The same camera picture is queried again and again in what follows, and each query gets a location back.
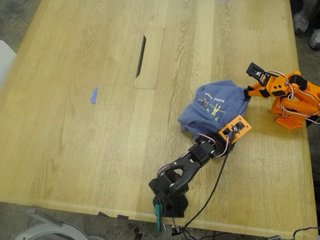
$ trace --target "black cable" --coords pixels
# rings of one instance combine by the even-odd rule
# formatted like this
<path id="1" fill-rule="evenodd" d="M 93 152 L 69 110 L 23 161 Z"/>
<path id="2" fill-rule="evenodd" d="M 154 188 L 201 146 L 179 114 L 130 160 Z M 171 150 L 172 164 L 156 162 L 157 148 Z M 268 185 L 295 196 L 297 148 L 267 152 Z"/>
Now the black cable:
<path id="1" fill-rule="evenodd" d="M 225 164 L 226 164 L 226 161 L 227 161 L 229 152 L 230 152 L 229 149 L 230 149 L 230 146 L 232 145 L 232 141 L 233 141 L 234 137 L 235 137 L 235 132 L 232 132 L 232 135 L 231 135 L 231 138 L 230 138 L 230 143 L 229 143 L 228 148 L 227 148 L 227 150 L 226 150 L 225 158 L 224 158 L 224 160 L 223 160 L 223 163 L 222 163 L 222 166 L 221 166 L 219 175 L 218 175 L 218 177 L 217 177 L 217 179 L 216 179 L 216 181 L 215 181 L 214 187 L 213 187 L 213 189 L 212 189 L 212 192 L 211 192 L 209 198 L 207 199 L 207 201 L 205 202 L 205 204 L 203 205 L 203 207 L 200 209 L 200 211 L 198 211 L 197 214 L 194 215 L 193 218 L 191 218 L 191 220 L 189 220 L 189 221 L 186 223 L 186 225 L 185 225 L 184 228 L 183 228 L 183 231 L 185 231 L 186 228 L 187 228 L 187 226 L 188 226 L 196 217 L 198 217 L 198 215 L 205 209 L 205 207 L 206 207 L 207 204 L 209 203 L 210 199 L 212 198 L 214 192 L 216 191 L 216 188 L 217 188 L 217 185 L 218 185 L 218 183 L 219 183 L 219 180 L 220 180 L 222 171 L 223 171 L 223 169 L 224 169 L 224 167 L 225 167 Z"/>
<path id="2" fill-rule="evenodd" d="M 190 232 L 188 232 L 187 230 L 184 230 L 187 234 L 189 234 L 190 238 L 192 238 L 193 240 L 196 240 L 193 236 L 191 236 Z"/>
<path id="3" fill-rule="evenodd" d="M 186 236 L 186 234 L 185 234 L 184 231 L 183 231 L 182 233 L 183 233 L 183 235 L 184 235 L 184 237 L 185 237 L 186 240 L 190 240 L 189 238 L 187 238 L 187 236 Z"/>
<path id="4" fill-rule="evenodd" d="M 219 233 L 217 235 L 213 234 L 213 236 L 203 236 L 199 240 L 206 239 L 206 238 L 215 238 L 215 237 L 218 237 L 218 236 L 224 235 L 224 234 L 230 234 L 230 232 L 222 232 L 222 233 Z"/>
<path id="5" fill-rule="evenodd" d="M 316 227 L 316 226 L 310 226 L 310 227 L 306 227 L 306 228 L 300 228 L 298 230 L 295 230 L 294 233 L 293 233 L 293 239 L 292 240 L 295 240 L 296 239 L 296 234 L 300 231 L 306 231 L 306 230 L 309 230 L 309 229 L 320 229 L 320 227 Z"/>
<path id="6" fill-rule="evenodd" d="M 317 226 L 309 226 L 309 227 L 306 227 L 306 228 L 300 228 L 298 230 L 295 230 L 294 233 L 293 233 L 293 236 L 291 239 L 288 239 L 288 240 L 296 240 L 296 234 L 300 231 L 306 231 L 306 230 L 309 230 L 309 229 L 320 229 L 320 227 L 317 227 Z M 265 239 L 270 239 L 270 238 L 275 238 L 275 237 L 281 237 L 279 235 L 277 236 L 269 236 L 269 237 L 266 237 Z"/>
<path id="7" fill-rule="evenodd" d="M 312 171 L 313 173 L 315 173 L 315 174 L 319 174 L 320 175 L 320 172 L 317 172 L 317 171 Z"/>
<path id="8" fill-rule="evenodd" d="M 158 173 L 156 174 L 156 176 L 158 177 L 160 171 L 161 171 L 162 169 L 164 169 L 164 168 L 165 168 L 166 166 L 168 166 L 168 165 L 170 165 L 170 163 L 168 163 L 167 165 L 162 166 L 162 167 L 158 170 Z"/>

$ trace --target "rectangular cutout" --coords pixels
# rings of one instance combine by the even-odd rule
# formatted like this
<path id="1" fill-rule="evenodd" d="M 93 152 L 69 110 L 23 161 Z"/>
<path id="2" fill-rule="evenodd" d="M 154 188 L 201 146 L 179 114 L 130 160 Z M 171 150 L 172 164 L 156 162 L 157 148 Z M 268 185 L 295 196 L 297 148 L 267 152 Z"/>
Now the rectangular cutout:
<path id="1" fill-rule="evenodd" d="M 156 89 L 164 35 L 163 28 L 145 28 L 134 81 L 136 89 Z"/>

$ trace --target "wooden table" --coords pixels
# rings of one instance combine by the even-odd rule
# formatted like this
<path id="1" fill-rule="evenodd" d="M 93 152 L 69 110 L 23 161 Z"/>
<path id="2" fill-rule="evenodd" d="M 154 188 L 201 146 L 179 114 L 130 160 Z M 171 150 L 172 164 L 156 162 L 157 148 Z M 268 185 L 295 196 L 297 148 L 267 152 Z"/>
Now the wooden table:
<path id="1" fill-rule="evenodd" d="M 255 84 L 251 62 L 298 69 L 289 1 L 42 0 L 0 92 L 0 201 L 155 222 L 148 183 L 191 145 L 177 117 L 203 84 Z M 191 227 L 289 239 L 317 225 L 306 129 L 276 125 L 271 102 L 251 100 L 252 130 Z M 221 163 L 190 183 L 178 225 Z"/>

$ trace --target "shoe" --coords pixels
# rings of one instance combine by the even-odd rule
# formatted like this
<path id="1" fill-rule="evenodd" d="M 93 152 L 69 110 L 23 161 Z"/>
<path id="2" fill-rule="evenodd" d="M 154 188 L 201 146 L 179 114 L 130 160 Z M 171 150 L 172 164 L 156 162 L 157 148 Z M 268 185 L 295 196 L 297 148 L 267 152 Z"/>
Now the shoe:
<path id="1" fill-rule="evenodd" d="M 300 12 L 294 14 L 292 16 L 292 20 L 295 34 L 303 34 L 307 30 L 309 21 L 305 15 L 305 8 L 303 8 L 303 10 L 301 10 Z"/>
<path id="2" fill-rule="evenodd" d="M 309 45 L 315 50 L 320 50 L 320 29 L 314 28 L 309 38 Z"/>

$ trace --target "gray floor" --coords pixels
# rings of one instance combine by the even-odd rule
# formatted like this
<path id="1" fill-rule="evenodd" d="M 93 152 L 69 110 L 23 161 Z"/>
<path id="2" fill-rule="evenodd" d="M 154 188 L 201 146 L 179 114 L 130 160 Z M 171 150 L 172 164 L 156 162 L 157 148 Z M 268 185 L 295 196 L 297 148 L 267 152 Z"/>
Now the gray floor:
<path id="1" fill-rule="evenodd" d="M 0 40 L 5 41 L 15 52 L 28 29 L 30 21 L 37 9 L 40 0 L 0 0 Z M 308 2 L 309 10 L 314 0 Z M 310 82 L 320 85 L 320 51 L 313 51 L 308 45 L 307 32 L 296 36 L 299 67 L 302 75 Z M 313 170 L 320 172 L 320 126 L 312 125 L 308 128 L 310 156 Z M 18 233 L 34 225 L 36 221 L 25 214 L 26 207 L 0 202 L 0 240 L 13 239 Z M 170 233 L 156 233 L 154 223 L 133 221 L 126 219 L 94 216 L 51 209 L 44 212 L 64 222 L 74 223 L 84 229 L 89 235 L 101 236 L 107 240 L 131 240 L 134 237 L 134 228 L 139 228 L 143 239 L 183 239 L 181 236 L 172 238 Z M 212 231 L 190 229 L 191 234 L 200 237 L 212 235 Z M 260 240 L 261 237 L 240 234 L 226 234 L 217 240 Z"/>

